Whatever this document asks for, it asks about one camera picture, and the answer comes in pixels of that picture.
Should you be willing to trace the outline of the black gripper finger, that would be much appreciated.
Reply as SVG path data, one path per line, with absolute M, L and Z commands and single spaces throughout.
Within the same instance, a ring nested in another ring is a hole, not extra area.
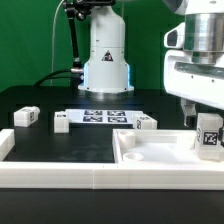
M 224 147 L 224 127 L 219 129 L 219 140 L 222 147 Z

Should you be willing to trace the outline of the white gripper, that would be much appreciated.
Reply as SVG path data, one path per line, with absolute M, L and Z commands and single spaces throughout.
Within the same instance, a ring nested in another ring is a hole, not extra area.
M 224 53 L 218 55 L 214 65 L 205 65 L 192 63 L 188 52 L 168 50 L 164 59 L 164 87 L 167 93 L 182 98 L 184 125 L 194 128 L 195 102 L 224 110 Z

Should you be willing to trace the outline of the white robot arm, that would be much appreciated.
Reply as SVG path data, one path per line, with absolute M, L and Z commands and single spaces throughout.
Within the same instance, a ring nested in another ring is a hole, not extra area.
M 165 90 L 181 98 L 185 117 L 194 104 L 224 110 L 224 0 L 163 0 L 184 22 L 167 32 Z M 78 88 L 97 95 L 132 91 L 124 59 L 125 23 L 109 5 L 91 10 L 90 58 Z

